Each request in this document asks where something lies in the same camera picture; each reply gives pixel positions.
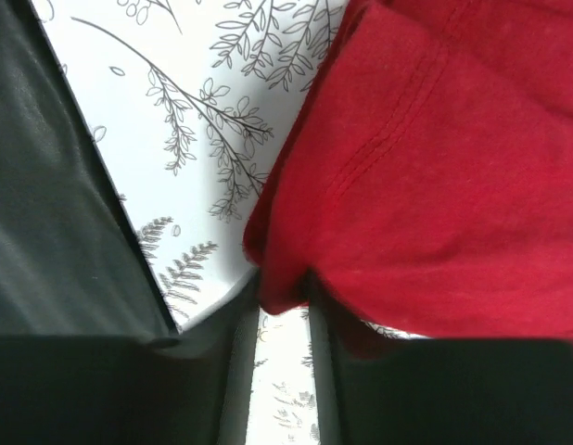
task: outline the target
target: red fabric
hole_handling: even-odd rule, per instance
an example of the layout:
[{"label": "red fabric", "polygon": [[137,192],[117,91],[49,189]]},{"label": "red fabric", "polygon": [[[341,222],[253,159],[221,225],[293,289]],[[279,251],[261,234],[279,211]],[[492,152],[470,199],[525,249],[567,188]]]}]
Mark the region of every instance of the red fabric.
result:
[{"label": "red fabric", "polygon": [[573,338],[573,1],[354,1],[244,241],[428,337]]}]

